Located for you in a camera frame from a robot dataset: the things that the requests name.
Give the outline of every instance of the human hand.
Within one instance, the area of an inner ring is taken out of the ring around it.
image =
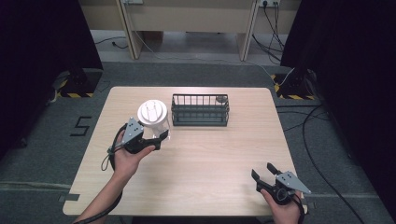
[[[125,131],[122,131],[117,139],[117,144],[121,142]],[[146,157],[151,151],[155,149],[155,146],[149,146],[143,148],[136,154],[129,153],[124,147],[115,149],[115,170],[114,175],[121,179],[128,181],[137,171],[139,162]]]
[[[286,205],[279,205],[274,201],[273,197],[270,193],[268,193],[267,190],[262,189],[260,193],[264,197],[265,201],[268,202],[268,205],[270,205],[273,213],[274,222],[276,224],[298,223],[300,217],[300,208],[298,207],[297,203],[290,202]],[[295,198],[300,198],[301,192],[296,190],[295,195]]]

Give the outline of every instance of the wire basket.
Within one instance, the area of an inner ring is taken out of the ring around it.
[[[227,94],[173,94],[174,126],[227,126]]]

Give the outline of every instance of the gray carpet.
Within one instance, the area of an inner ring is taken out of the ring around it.
[[[72,222],[73,217],[63,214],[60,198],[73,183],[106,97],[114,86],[269,88],[298,176],[313,191],[312,195],[305,195],[309,207],[305,223],[359,223],[318,174],[308,153],[365,223],[393,223],[363,170],[348,157],[323,107],[305,125],[308,151],[305,149],[302,123],[314,108],[309,105],[319,105],[320,101],[276,98],[271,79],[259,66],[104,63],[104,68],[92,98],[58,98],[37,119],[27,136],[27,147],[10,150],[0,161],[0,223]],[[276,66],[267,70],[270,74],[288,71]],[[85,134],[85,129],[75,128],[80,117],[85,119],[79,125],[89,126]],[[235,220],[248,223],[247,219]],[[121,222],[111,217],[108,223]]]

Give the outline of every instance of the wooden table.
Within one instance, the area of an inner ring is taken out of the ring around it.
[[[174,127],[173,93],[225,93],[229,96],[227,127]],[[250,176],[255,169],[269,184],[266,169],[295,173],[285,135],[269,90],[265,88],[115,87],[106,99],[92,139],[78,169],[64,213],[79,215],[106,184],[113,171],[101,170],[117,130],[137,118],[147,100],[168,107],[171,138],[144,158],[110,215],[125,216],[268,216],[271,210]],[[150,138],[145,131],[145,138]]]

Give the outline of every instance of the power outlet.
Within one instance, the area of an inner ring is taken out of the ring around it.
[[[267,7],[275,7],[276,4],[277,4],[278,6],[279,6],[279,4],[280,4],[280,0],[260,0],[259,7],[263,7],[264,1],[267,2]]]

